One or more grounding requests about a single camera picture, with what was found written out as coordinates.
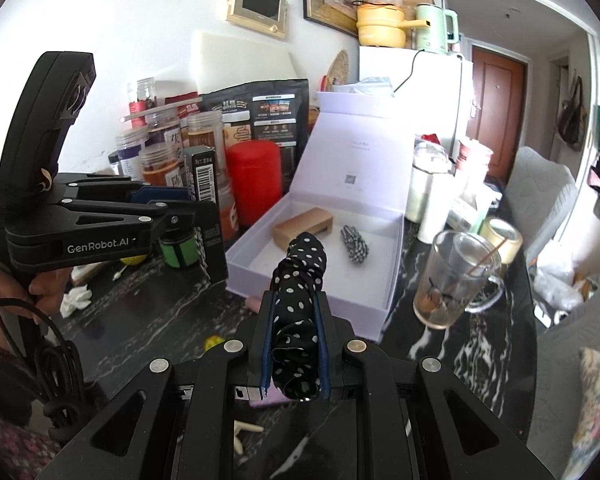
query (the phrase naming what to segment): red canister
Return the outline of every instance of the red canister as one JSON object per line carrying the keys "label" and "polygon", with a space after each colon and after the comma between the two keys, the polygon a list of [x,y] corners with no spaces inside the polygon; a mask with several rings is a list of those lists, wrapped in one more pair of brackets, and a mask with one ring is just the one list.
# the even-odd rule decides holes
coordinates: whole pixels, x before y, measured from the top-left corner
{"label": "red canister", "polygon": [[226,150],[238,222],[251,226],[282,198],[280,148],[270,140],[247,140]]}

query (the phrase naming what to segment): white refrigerator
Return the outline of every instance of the white refrigerator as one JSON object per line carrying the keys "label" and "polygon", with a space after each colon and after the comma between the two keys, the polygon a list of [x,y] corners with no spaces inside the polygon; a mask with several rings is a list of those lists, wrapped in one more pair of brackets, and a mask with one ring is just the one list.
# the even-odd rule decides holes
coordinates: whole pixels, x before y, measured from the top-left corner
{"label": "white refrigerator", "polygon": [[360,47],[360,79],[389,77],[404,111],[405,129],[418,136],[436,134],[452,156],[454,141],[466,136],[474,98],[473,74],[474,64],[460,54]]}

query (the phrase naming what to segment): open box lid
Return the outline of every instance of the open box lid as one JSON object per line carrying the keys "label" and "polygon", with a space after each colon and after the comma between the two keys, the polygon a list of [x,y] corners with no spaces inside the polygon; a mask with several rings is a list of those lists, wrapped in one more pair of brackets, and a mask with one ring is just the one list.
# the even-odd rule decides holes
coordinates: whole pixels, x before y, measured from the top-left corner
{"label": "open box lid", "polygon": [[404,211],[413,135],[395,99],[319,92],[320,115],[291,183],[292,193]]}

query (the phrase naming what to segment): black marble table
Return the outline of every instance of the black marble table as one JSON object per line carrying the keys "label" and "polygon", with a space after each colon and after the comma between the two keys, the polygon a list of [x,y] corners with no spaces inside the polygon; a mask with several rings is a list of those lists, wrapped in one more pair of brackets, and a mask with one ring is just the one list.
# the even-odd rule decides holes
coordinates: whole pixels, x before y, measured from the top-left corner
{"label": "black marble table", "polygon": [[[506,204],[498,214],[510,221]],[[506,274],[506,293],[483,314],[464,314],[444,331],[425,328],[412,302],[428,245],[407,222],[402,267],[380,346],[389,355],[436,356],[526,442],[536,386],[536,329],[522,254]],[[82,357],[85,377],[111,398],[148,362],[199,357],[211,335],[230,338],[253,316],[224,283],[208,286],[200,268],[175,270],[157,257],[112,282],[109,269],[91,283],[93,304],[59,321]],[[244,433],[235,478],[355,478],[355,406],[316,400],[272,408],[238,402],[234,418],[265,428]]]}

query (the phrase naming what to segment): glass mug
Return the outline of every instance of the glass mug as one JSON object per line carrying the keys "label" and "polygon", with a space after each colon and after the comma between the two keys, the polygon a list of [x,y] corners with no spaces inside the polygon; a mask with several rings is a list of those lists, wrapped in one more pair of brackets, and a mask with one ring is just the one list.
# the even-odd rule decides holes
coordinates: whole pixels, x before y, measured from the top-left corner
{"label": "glass mug", "polygon": [[[463,312],[488,309],[504,291],[499,270],[498,251],[481,236],[456,231],[438,233],[413,299],[416,316],[430,328],[444,329]],[[493,288],[485,287],[488,282],[495,285],[491,294],[482,292],[483,288]]]}

